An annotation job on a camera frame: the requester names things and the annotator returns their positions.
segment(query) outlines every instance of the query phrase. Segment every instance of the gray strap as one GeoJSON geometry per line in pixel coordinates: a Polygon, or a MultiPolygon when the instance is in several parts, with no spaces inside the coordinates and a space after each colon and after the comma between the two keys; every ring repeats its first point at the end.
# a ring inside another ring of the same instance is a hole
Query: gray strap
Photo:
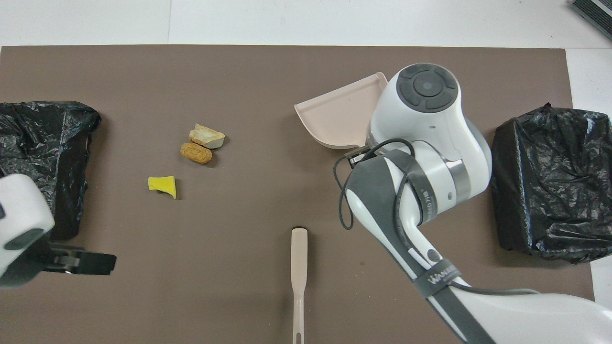
{"type": "Polygon", "coordinates": [[[429,178],[427,178],[427,175],[417,160],[410,154],[399,149],[394,149],[383,155],[383,157],[391,160],[391,162],[404,172],[404,175],[410,180],[411,187],[419,201],[421,210],[421,221],[419,225],[433,220],[438,214],[438,202],[436,201],[433,187],[431,187],[429,183],[429,178]]]}
{"type": "Polygon", "coordinates": [[[412,284],[421,296],[426,299],[444,289],[451,281],[461,275],[461,272],[448,259],[443,259],[418,276],[412,284]]]}

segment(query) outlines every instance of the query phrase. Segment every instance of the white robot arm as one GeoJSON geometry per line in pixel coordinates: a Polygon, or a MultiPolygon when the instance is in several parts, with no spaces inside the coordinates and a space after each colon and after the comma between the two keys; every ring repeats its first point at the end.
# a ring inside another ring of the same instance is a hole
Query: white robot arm
{"type": "Polygon", "coordinates": [[[605,307],[568,295],[472,288],[419,231],[483,192],[491,177],[490,149],[464,118],[448,70],[415,64],[398,72],[367,142],[371,151],[350,157],[348,204],[463,343],[612,343],[605,307]]]}
{"type": "Polygon", "coordinates": [[[117,257],[50,242],[47,201],[30,177],[0,178],[0,288],[21,286],[40,271],[108,275],[117,257]]]}

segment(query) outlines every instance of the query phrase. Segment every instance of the sponge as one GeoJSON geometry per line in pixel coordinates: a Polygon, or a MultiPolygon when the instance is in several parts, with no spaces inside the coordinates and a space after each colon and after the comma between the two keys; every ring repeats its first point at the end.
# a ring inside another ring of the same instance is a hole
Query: sponge
{"type": "Polygon", "coordinates": [[[149,190],[165,192],[176,199],[176,182],[174,181],[174,176],[149,177],[149,190]]]}

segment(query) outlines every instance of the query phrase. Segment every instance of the white floor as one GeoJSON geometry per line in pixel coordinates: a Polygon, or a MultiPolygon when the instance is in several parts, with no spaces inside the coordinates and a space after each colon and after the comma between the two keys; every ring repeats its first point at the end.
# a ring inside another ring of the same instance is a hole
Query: white floor
{"type": "MultiPolygon", "coordinates": [[[[575,108],[612,115],[612,41],[566,0],[0,0],[0,47],[80,44],[565,48],[575,108]]],[[[612,257],[591,264],[612,308],[612,257]]]]}

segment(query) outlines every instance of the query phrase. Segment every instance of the black plastic bag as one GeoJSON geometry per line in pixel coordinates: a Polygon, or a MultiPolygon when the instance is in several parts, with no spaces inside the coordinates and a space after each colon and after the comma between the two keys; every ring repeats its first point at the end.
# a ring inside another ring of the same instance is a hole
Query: black plastic bag
{"type": "Polygon", "coordinates": [[[78,102],[0,103],[0,177],[34,180],[55,219],[50,239],[78,234],[97,111],[78,102]]]}
{"type": "Polygon", "coordinates": [[[492,153],[502,248],[571,263],[612,252],[607,115],[548,103],[498,127],[492,153]]]}

